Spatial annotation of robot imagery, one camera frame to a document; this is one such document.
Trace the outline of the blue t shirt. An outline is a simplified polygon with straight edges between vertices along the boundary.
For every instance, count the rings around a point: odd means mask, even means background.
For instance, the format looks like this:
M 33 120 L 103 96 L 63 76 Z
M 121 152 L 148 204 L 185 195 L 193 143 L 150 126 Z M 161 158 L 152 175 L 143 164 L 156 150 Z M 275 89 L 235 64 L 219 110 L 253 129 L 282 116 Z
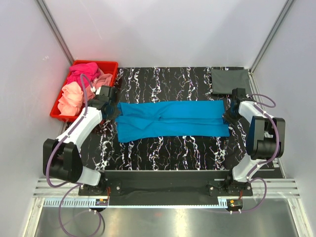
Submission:
M 217 101 L 165 101 L 119 103 L 118 141 L 173 136 L 229 137 L 223 122 L 224 103 Z

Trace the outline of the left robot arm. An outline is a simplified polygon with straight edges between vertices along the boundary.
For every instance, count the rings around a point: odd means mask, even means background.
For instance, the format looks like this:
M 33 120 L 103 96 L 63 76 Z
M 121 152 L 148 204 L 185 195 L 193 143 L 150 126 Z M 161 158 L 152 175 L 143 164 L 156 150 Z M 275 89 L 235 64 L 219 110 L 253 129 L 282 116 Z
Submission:
M 98 88 L 94 98 L 86 102 L 71 126 L 56 139 L 44 142 L 43 174 L 49 186 L 58 188 L 67 183 L 89 185 L 89 189 L 97 196 L 106 191 L 107 184 L 101 180 L 101 172 L 83 166 L 80 151 L 97 125 L 106 120 L 114 120 L 119 115 L 118 102 L 117 88 Z

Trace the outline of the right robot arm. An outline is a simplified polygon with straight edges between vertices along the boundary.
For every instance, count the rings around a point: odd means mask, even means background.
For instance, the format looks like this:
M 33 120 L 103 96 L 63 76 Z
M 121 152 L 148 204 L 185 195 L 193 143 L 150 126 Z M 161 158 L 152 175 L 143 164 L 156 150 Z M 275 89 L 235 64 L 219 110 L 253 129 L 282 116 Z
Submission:
M 235 88 L 232 90 L 231 106 L 223 114 L 224 123 L 234 125 L 244 118 L 250 125 L 246 155 L 224 180 L 223 189 L 231 196 L 247 189 L 252 176 L 284 152 L 285 120 L 271 116 L 259 105 L 259 102 L 247 97 L 244 88 Z

